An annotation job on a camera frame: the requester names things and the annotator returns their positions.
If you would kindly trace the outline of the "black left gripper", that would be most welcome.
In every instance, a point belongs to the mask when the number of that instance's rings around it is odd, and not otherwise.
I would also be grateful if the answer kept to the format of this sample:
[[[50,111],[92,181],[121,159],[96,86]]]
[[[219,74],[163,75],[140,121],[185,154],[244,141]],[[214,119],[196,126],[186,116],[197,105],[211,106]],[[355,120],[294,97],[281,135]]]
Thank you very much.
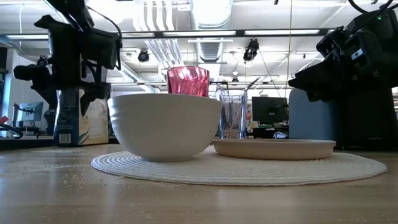
[[[48,31],[52,75],[47,67],[31,64],[16,66],[14,77],[31,81],[30,88],[35,90],[49,106],[57,106],[57,90],[84,89],[84,94],[80,98],[82,116],[86,115],[90,103],[95,99],[107,99],[109,83],[102,79],[102,69],[105,67],[95,61],[84,59],[81,54],[82,33],[94,29],[88,19],[84,19],[82,25],[72,25],[45,15],[34,25]]]

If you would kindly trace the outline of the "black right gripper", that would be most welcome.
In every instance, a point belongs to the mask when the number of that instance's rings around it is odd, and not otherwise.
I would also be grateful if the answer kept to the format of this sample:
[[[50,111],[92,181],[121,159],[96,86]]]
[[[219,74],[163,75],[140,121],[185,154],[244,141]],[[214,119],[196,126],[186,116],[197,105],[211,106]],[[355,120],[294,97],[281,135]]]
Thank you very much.
[[[295,74],[291,87],[310,102],[330,101],[326,93],[398,87],[398,32],[337,29],[335,61],[327,58]]]

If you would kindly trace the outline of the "blue and cream cereal box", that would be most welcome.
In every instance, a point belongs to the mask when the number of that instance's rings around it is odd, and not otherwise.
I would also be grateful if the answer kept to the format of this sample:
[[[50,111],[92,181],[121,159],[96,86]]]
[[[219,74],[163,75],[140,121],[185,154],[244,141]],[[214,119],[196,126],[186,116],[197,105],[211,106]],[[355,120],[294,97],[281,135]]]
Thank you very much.
[[[85,91],[69,88],[58,94],[54,127],[57,146],[85,146],[109,142],[108,106],[104,99],[95,99],[87,105]]]

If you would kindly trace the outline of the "cream round plate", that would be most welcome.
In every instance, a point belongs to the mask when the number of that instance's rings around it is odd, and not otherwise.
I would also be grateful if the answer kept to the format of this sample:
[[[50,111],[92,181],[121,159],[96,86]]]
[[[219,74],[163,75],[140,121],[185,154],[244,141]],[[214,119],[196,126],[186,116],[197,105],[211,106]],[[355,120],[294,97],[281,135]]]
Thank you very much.
[[[336,142],[316,139],[215,139],[213,145],[222,156],[297,161],[329,157]]]

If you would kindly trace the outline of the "white ceramic bowl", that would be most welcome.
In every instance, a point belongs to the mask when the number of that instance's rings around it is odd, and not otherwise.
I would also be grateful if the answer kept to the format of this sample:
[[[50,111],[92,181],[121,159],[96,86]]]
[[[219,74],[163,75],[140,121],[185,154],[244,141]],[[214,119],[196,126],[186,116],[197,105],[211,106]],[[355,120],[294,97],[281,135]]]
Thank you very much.
[[[203,96],[119,95],[108,100],[116,139],[146,161],[185,161],[203,152],[218,130],[222,104]]]

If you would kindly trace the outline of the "pink faceted plastic tumbler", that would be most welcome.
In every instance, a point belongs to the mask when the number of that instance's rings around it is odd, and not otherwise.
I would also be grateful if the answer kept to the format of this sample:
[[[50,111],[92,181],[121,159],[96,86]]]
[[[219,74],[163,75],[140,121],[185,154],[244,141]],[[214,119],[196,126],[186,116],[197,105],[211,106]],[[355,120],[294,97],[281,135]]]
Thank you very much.
[[[201,67],[181,66],[167,71],[168,93],[209,96],[210,72]]]

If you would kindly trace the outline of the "dark blue toaster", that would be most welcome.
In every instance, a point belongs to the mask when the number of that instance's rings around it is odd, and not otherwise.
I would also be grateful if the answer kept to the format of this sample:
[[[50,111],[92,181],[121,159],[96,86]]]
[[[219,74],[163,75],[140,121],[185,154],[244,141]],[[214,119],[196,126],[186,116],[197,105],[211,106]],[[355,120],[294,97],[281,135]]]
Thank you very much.
[[[337,100],[309,101],[294,89],[289,138],[333,140],[344,151],[398,151],[398,119],[392,90],[369,90]]]

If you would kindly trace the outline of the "lit computer monitor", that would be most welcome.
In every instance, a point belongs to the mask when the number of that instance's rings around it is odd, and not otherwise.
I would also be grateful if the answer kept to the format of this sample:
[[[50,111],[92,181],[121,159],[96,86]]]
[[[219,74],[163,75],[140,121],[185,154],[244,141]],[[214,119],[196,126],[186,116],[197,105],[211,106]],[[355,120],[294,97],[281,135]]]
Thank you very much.
[[[21,103],[17,110],[17,121],[40,121],[42,119],[44,103]]]

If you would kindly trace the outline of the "dark computer monitor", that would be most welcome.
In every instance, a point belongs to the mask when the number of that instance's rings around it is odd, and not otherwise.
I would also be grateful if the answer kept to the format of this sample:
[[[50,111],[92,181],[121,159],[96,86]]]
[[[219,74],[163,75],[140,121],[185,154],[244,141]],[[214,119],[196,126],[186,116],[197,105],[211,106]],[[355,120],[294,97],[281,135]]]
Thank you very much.
[[[286,98],[252,97],[252,119],[260,124],[282,123],[289,120]]]

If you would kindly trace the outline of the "clear drinking glass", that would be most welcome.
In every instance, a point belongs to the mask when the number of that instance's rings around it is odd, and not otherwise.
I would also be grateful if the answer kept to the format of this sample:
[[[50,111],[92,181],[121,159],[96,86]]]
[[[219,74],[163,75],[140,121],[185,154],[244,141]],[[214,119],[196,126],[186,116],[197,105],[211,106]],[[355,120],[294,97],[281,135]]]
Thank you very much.
[[[243,139],[246,134],[247,93],[244,90],[220,90],[222,103],[219,131],[221,139]]]

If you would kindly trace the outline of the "white round woven placemat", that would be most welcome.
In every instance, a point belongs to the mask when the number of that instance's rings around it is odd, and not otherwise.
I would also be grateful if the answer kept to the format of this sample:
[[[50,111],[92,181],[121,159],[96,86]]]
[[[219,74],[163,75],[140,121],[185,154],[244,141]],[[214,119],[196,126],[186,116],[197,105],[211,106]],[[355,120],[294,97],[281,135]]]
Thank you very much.
[[[270,161],[226,157],[213,147],[181,162],[149,162],[127,151],[94,158],[91,166],[133,179],[195,185],[290,186],[361,180],[383,174],[386,165],[334,152],[325,159]]]

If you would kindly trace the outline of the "black aluminium table frame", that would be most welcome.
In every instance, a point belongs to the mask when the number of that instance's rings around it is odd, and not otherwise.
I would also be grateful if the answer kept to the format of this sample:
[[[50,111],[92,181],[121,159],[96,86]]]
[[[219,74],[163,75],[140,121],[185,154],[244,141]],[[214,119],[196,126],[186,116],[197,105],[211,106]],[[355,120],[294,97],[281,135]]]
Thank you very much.
[[[238,37],[306,37],[324,36],[332,28],[320,29],[262,29],[262,30],[175,30],[152,32],[123,32],[123,39],[179,38],[238,38]]]

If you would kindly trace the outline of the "silver ceiling duct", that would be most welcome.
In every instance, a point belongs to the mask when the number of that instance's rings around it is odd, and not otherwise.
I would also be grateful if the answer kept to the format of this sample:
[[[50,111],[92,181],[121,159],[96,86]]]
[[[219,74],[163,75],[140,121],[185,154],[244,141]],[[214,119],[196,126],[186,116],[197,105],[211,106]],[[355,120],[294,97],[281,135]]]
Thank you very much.
[[[195,30],[224,30],[229,28],[233,0],[189,0],[192,26]],[[199,58],[217,62],[224,45],[221,42],[197,43]]]

